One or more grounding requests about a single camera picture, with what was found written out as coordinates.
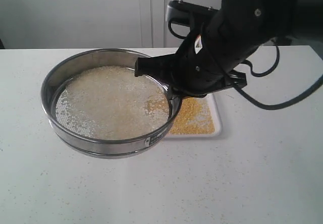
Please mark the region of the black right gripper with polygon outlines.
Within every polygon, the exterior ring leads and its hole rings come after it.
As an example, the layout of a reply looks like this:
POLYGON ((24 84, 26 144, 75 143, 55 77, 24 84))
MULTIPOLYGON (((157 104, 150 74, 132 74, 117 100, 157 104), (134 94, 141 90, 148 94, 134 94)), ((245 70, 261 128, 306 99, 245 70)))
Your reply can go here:
POLYGON ((178 108, 186 98, 204 98, 232 88, 233 83, 239 88, 247 86, 245 73, 231 70, 227 78, 222 74, 196 29, 189 32, 175 54, 137 58, 134 70, 135 77, 167 77, 167 100, 178 108))

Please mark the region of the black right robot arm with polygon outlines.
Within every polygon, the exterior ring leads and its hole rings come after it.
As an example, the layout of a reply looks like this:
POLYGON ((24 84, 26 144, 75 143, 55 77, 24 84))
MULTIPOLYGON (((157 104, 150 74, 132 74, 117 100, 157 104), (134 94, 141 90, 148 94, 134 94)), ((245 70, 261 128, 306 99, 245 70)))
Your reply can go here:
POLYGON ((135 76, 148 75, 168 84, 174 95, 204 97, 235 88, 245 99, 265 110, 283 109, 310 96, 322 86, 318 79, 286 102, 266 105, 243 91, 246 77, 239 64, 273 38, 322 40, 322 0, 222 0, 216 10, 182 0, 168 3, 166 21, 190 28, 174 54, 139 58, 135 76))

